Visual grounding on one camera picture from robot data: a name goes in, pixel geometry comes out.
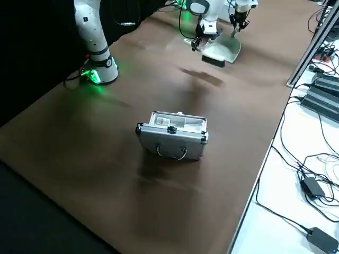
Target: dark floor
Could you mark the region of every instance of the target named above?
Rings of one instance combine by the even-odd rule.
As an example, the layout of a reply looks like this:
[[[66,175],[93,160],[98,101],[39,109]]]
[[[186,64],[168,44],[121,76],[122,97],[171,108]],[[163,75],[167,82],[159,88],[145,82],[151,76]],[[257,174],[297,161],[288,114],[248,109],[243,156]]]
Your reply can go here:
[[[0,162],[0,253],[119,253]]]

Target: black background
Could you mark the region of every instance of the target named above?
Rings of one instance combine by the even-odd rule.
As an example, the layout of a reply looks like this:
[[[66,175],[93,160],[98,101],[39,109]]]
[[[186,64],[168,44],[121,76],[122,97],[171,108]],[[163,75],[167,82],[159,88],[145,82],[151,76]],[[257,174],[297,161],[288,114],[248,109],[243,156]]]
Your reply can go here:
[[[136,0],[127,1],[101,2],[109,44],[137,28],[116,25],[114,17],[134,21],[140,13],[142,21],[164,4],[164,0],[140,0],[139,8]],[[0,126],[78,69],[86,54],[76,31],[72,0],[4,4]],[[0,253],[118,252],[0,161]]]
[[[100,17],[108,44],[137,28],[119,26],[114,17],[134,21],[140,13],[142,21],[164,3],[102,0]],[[5,1],[2,21],[0,126],[78,69],[86,54],[75,26],[73,0]]]

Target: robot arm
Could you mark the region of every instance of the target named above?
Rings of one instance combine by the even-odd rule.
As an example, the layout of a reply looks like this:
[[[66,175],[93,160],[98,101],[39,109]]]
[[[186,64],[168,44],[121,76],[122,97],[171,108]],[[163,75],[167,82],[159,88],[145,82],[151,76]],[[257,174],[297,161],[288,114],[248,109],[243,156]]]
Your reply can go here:
[[[229,16],[230,22],[234,27],[234,31],[232,36],[235,33],[240,32],[242,29],[245,29],[249,21],[247,20],[247,16],[251,9],[256,8],[258,6],[257,0],[235,0],[234,6],[234,14]]]
[[[248,26],[247,16],[251,9],[258,6],[257,0],[186,0],[187,9],[200,17],[195,29],[196,38],[191,45],[193,51],[197,49],[202,38],[214,40],[220,35],[221,30],[217,28],[217,20],[218,15],[225,11],[225,3],[229,4],[228,15],[234,27],[231,36],[234,37],[237,32]],[[231,6],[234,9],[234,14],[230,13]]]

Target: black device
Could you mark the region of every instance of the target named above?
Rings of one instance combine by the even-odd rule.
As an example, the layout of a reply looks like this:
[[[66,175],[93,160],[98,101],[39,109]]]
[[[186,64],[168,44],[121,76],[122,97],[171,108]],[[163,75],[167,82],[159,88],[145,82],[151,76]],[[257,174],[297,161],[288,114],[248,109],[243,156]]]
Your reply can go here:
[[[315,87],[311,87],[301,106],[315,111],[339,123],[339,98]]]
[[[339,78],[322,73],[316,73],[312,86],[339,98]]]
[[[311,200],[325,196],[323,189],[320,187],[319,183],[314,177],[306,177],[301,181],[300,184],[302,190]]]
[[[311,228],[306,239],[326,254],[337,253],[338,241],[319,228]]]

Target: white table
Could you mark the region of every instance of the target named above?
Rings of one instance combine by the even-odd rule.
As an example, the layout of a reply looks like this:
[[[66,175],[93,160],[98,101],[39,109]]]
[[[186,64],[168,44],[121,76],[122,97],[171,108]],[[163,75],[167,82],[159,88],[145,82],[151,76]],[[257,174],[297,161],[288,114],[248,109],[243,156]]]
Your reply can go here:
[[[310,83],[314,75],[306,71],[298,84]],[[294,89],[291,96],[303,96],[306,93]],[[289,151],[300,161],[307,155],[321,152],[333,154],[326,145],[322,136],[318,114],[300,106],[300,103],[291,103],[285,109],[285,122],[283,125],[283,142]],[[285,159],[296,165],[293,158],[284,151],[280,141],[280,128],[272,140]],[[322,116],[325,137],[330,145],[339,152],[339,124]],[[339,183],[339,161],[326,164],[317,158],[307,160],[306,166],[316,173],[328,174],[332,181]],[[307,228],[318,227],[327,234],[339,240],[339,223],[326,220],[303,198],[296,171],[289,167],[273,149],[269,148],[262,164],[260,178],[260,191],[258,200],[273,211],[286,216]],[[306,240],[306,233],[293,227],[280,217],[266,211],[255,202],[256,184],[246,205],[246,209],[234,236],[233,244],[229,249],[231,254],[244,253],[323,253]],[[330,196],[329,189],[323,187],[326,196]],[[339,191],[334,190],[339,199]],[[339,220],[339,207],[321,208],[322,211],[331,212],[331,218]]]

